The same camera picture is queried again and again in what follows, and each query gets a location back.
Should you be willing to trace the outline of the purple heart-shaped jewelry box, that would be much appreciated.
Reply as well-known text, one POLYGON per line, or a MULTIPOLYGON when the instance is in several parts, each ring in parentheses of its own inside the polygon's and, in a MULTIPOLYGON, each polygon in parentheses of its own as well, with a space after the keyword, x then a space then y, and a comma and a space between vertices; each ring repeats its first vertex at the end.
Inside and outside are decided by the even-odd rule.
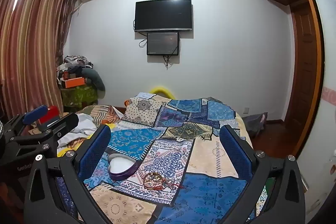
POLYGON ((108 156, 108 174, 111 180, 122 181, 138 170, 139 163, 129 156, 113 153, 108 156))

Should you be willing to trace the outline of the white crumpled cloth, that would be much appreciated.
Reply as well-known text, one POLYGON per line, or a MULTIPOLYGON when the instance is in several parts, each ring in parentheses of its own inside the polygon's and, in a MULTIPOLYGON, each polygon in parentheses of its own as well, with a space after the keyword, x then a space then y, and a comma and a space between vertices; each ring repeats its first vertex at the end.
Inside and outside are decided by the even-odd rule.
POLYGON ((77 117, 79 119, 78 125, 58 140, 58 148, 68 145, 73 140, 87 138, 97 130, 93 118, 88 114, 80 113, 77 114, 77 117))

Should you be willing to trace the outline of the red box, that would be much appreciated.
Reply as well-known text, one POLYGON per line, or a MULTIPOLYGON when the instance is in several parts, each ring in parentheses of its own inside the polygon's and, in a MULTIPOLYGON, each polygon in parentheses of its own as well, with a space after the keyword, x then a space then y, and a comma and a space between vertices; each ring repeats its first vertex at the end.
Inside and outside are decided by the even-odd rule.
POLYGON ((48 107, 46 115, 42 116, 42 118, 39 119, 40 124, 44 124, 46 122, 49 122, 54 119, 59 119, 59 109, 57 106, 50 106, 48 107))

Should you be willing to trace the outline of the green patterned covered stand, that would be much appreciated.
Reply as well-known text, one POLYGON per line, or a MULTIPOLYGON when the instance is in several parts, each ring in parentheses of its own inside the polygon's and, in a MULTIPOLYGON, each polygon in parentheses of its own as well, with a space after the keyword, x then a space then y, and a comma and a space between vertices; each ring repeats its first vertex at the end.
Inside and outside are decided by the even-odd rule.
POLYGON ((63 106, 82 109, 97 102, 97 90, 93 86, 83 85, 69 89, 60 89, 63 106))

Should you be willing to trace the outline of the striped beige pillow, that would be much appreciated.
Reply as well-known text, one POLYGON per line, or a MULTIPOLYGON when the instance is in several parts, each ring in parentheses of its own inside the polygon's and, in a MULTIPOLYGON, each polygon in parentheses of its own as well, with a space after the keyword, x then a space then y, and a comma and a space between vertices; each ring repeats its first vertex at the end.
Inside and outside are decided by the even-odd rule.
POLYGON ((89 105, 76 113, 91 116, 97 127, 101 124, 117 123, 123 117, 123 113, 111 105, 89 105))

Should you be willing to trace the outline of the dark bag on floor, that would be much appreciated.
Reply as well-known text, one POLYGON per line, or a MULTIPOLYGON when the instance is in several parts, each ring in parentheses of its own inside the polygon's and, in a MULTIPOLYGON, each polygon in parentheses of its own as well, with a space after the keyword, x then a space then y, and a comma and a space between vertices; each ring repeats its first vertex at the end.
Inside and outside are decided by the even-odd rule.
POLYGON ((242 118, 250 138, 255 138, 264 129, 267 117, 268 113, 264 112, 242 118))

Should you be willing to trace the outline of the orange box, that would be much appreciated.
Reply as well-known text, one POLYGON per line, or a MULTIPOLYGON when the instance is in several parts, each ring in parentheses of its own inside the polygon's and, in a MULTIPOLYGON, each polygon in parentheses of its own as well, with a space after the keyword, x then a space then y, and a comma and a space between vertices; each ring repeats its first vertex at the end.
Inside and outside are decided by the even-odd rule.
POLYGON ((74 79, 68 79, 64 81, 65 88, 74 88, 77 86, 85 85, 85 78, 84 77, 78 77, 74 79))

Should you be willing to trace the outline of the pile of clothes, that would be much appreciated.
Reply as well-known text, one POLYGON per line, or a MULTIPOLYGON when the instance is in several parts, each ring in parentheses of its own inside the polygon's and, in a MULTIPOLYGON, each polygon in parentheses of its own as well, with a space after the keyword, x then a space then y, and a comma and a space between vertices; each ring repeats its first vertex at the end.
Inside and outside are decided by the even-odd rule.
POLYGON ((83 78, 84 84, 92 85, 100 92, 106 91, 102 78, 93 68, 93 63, 84 56, 66 56, 63 63, 57 67, 56 73, 58 85, 63 88, 68 86, 67 81, 83 78))

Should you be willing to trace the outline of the blue patchwork bedspread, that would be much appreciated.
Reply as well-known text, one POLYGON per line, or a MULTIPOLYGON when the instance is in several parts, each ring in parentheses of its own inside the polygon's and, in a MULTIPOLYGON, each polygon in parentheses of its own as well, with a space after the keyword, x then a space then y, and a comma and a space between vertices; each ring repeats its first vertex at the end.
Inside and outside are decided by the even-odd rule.
MULTIPOLYGON (((106 125, 110 141, 84 184, 112 223, 219 223, 248 184, 219 139, 225 125, 246 141, 248 132, 241 116, 219 100, 139 93, 119 122, 106 125), (135 174, 111 180, 113 153, 136 160, 135 174)), ((91 136, 58 148, 58 156, 91 136)))

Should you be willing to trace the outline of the brown wooden door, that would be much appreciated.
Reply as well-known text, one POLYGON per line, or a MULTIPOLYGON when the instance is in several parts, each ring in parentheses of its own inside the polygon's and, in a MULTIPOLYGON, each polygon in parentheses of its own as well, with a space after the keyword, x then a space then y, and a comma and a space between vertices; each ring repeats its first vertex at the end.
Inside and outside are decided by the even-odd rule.
POLYGON ((293 86, 285 124, 297 139, 291 152, 299 157, 313 127, 324 77, 325 57, 321 18, 316 0, 290 4, 294 27, 293 86))

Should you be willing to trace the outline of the striped red curtain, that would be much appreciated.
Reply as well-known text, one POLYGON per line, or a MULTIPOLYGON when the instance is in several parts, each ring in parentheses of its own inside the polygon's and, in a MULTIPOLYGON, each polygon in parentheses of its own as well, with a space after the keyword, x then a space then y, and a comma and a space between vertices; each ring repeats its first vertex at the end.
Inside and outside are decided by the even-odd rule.
POLYGON ((1 0, 1 84, 9 118, 63 109, 56 68, 77 0, 1 0))

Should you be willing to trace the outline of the small black wall monitor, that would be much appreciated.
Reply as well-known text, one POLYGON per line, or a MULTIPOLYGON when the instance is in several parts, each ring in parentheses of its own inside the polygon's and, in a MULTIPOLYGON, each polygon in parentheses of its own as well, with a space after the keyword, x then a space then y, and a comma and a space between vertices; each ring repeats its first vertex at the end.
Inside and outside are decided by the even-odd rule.
POLYGON ((178 56, 179 44, 178 32, 149 32, 146 52, 148 56, 178 56))

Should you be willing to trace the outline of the large black wall television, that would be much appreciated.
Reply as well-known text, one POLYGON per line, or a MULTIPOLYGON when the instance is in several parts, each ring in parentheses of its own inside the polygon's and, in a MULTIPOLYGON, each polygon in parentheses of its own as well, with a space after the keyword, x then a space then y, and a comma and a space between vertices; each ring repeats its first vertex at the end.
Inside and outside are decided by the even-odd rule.
POLYGON ((135 3, 134 30, 191 31, 193 6, 191 0, 151 0, 135 3))

